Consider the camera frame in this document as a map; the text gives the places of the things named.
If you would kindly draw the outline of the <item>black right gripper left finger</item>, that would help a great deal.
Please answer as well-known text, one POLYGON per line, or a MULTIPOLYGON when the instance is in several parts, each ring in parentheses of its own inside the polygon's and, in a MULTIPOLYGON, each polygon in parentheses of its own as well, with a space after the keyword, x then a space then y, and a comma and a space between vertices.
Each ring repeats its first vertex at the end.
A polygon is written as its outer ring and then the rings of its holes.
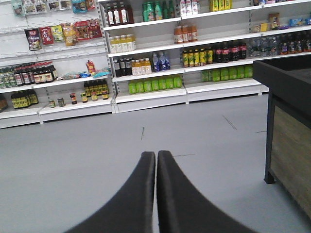
POLYGON ((156 155, 146 151, 120 190, 69 233, 151 233, 156 155))

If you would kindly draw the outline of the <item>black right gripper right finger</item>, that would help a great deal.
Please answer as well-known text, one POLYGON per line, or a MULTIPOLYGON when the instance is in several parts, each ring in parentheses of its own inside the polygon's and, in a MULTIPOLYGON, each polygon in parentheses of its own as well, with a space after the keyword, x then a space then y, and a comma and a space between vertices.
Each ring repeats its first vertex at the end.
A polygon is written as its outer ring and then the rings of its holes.
POLYGON ((156 198, 162 233, 252 233, 206 199, 168 150, 158 152, 156 198))

